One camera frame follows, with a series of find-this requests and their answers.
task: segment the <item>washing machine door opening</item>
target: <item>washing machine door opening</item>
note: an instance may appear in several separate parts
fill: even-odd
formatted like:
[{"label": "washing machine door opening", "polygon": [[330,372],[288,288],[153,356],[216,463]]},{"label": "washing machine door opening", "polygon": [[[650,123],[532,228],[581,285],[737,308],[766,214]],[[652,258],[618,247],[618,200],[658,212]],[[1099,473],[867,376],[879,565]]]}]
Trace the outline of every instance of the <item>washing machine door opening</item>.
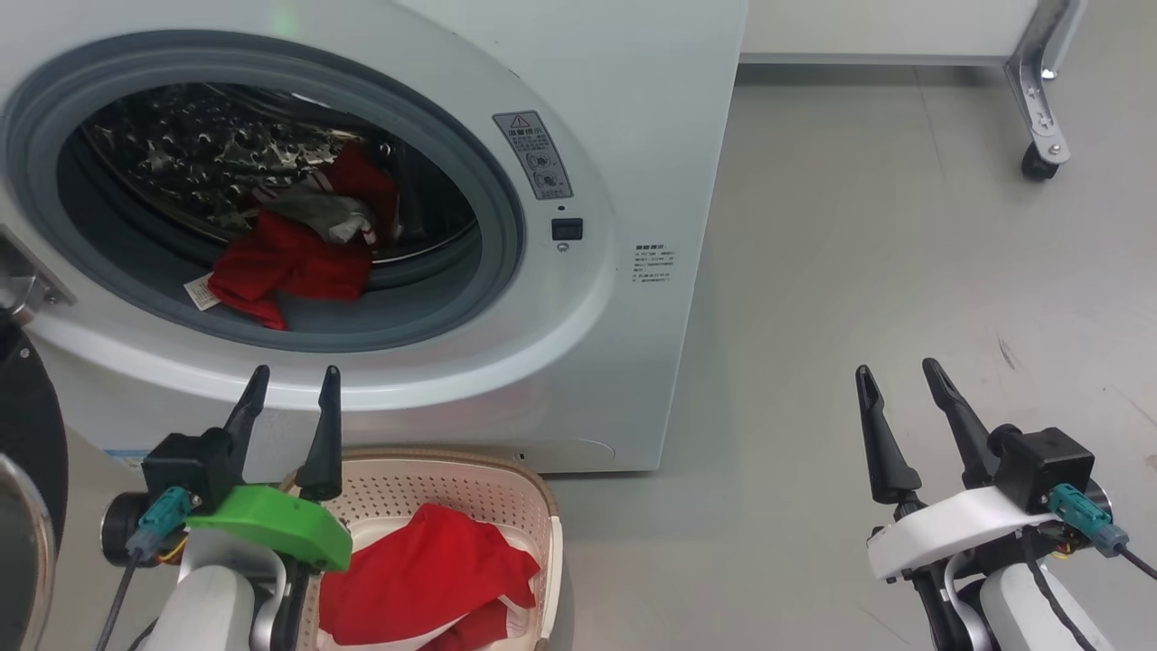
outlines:
[{"label": "washing machine door opening", "polygon": [[[521,258],[521,206],[477,138],[413,89],[325,52],[237,34],[126,36],[58,58],[10,109],[5,171],[34,227],[106,290],[209,335],[303,353],[406,346],[485,310]],[[397,190],[386,219],[354,201],[376,222],[361,297],[279,291],[287,331],[224,304],[199,310],[185,283],[263,209],[339,195],[344,153]]]}]

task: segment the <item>black cable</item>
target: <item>black cable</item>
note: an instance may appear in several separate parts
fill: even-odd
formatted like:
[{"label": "black cable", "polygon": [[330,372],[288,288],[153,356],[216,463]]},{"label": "black cable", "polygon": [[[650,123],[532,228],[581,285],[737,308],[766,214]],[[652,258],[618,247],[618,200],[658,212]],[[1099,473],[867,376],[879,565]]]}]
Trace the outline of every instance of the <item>black cable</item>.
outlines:
[{"label": "black cable", "polygon": [[1048,587],[1048,580],[1045,578],[1045,572],[1040,571],[1040,565],[1037,564],[1037,554],[1032,549],[1032,540],[1029,538],[1029,532],[1031,530],[1025,527],[1020,530],[1017,538],[1020,539],[1020,550],[1024,552],[1024,562],[1029,565],[1029,571],[1032,572],[1032,580],[1037,583],[1037,590],[1045,597],[1048,601],[1048,606],[1053,609],[1053,614],[1056,619],[1064,624],[1064,628],[1069,629],[1073,634],[1073,639],[1077,641],[1077,646],[1084,651],[1097,651],[1097,648],[1089,643],[1081,629],[1077,628],[1069,615],[1061,608],[1060,601],[1056,600],[1056,595],[1053,594],[1053,589]]},{"label": "black cable", "polygon": [[156,620],[153,620],[149,626],[145,627],[145,630],[142,630],[141,634],[137,636],[137,639],[128,645],[128,651],[137,651],[137,648],[141,645],[141,642],[145,642],[145,638],[153,635],[154,628],[156,628]]},{"label": "black cable", "polygon": [[104,630],[101,638],[96,641],[96,651],[104,651],[109,646],[109,638],[112,637],[112,627],[117,623],[117,615],[120,614],[120,606],[125,602],[125,594],[128,593],[128,582],[133,580],[133,571],[137,570],[138,558],[132,556],[125,565],[125,574],[120,575],[120,585],[117,586],[117,594],[112,598],[112,608],[104,620]]},{"label": "black cable", "polygon": [[1154,567],[1150,565],[1149,563],[1145,563],[1141,558],[1137,558],[1137,555],[1129,552],[1129,548],[1125,547],[1123,545],[1118,545],[1117,550],[1121,553],[1121,556],[1125,556],[1126,561],[1133,563],[1134,565],[1137,567],[1138,570],[1149,575],[1149,578],[1157,580],[1157,570],[1155,570]]}]

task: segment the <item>gray rubber seal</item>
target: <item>gray rubber seal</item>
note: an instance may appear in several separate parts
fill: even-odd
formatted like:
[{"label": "gray rubber seal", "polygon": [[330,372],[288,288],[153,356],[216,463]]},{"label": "gray rubber seal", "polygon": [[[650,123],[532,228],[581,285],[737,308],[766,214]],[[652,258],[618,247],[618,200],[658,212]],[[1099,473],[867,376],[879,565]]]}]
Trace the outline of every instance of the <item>gray rubber seal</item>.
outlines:
[{"label": "gray rubber seal", "polygon": [[[199,311],[183,284],[208,272],[205,244],[157,219],[95,172],[71,141],[89,114],[132,93],[208,81],[289,90],[391,131],[437,164],[478,219],[467,236],[432,256],[375,272],[361,299],[288,295],[292,332],[263,328],[224,306]],[[250,35],[163,31],[68,52],[13,96],[0,131],[0,171],[39,232],[72,264],[130,303],[184,327],[261,348],[303,353],[383,350],[466,323],[507,287],[522,258],[522,207],[489,151],[439,106],[399,82],[340,57]]]}]

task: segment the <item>floor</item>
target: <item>floor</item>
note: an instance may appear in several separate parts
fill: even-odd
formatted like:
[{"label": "floor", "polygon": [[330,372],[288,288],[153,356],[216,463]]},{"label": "floor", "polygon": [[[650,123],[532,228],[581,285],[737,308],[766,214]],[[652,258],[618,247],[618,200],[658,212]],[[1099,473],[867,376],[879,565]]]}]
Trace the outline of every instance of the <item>floor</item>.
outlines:
[{"label": "floor", "polygon": [[[931,649],[909,587],[874,582],[853,371],[869,364],[926,502],[960,464],[920,371],[992,428],[1097,454],[1157,560],[1157,5],[1090,9],[1048,91],[1074,157],[1044,185],[998,71],[743,68],[663,468],[554,479],[567,571],[551,649]],[[43,649],[95,639],[117,572],[98,513],[132,481],[75,442]],[[1157,586],[1086,552],[1051,562],[1117,649],[1157,637]],[[142,572],[110,649],[157,613]]]}]

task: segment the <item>white washing machine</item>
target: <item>white washing machine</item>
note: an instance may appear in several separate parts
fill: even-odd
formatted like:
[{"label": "white washing machine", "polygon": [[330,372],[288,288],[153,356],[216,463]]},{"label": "white washing machine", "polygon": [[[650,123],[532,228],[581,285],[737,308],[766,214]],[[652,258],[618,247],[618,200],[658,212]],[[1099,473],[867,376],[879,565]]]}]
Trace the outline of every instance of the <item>white washing machine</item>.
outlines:
[{"label": "white washing machine", "polygon": [[[656,468],[745,13],[9,1],[0,221],[52,286],[27,330],[65,422],[128,460],[220,426],[267,364],[245,475],[275,481],[334,364],[347,446]],[[401,193],[366,294],[281,296],[285,332],[198,309],[184,284],[248,227],[229,201],[348,139]]]}]

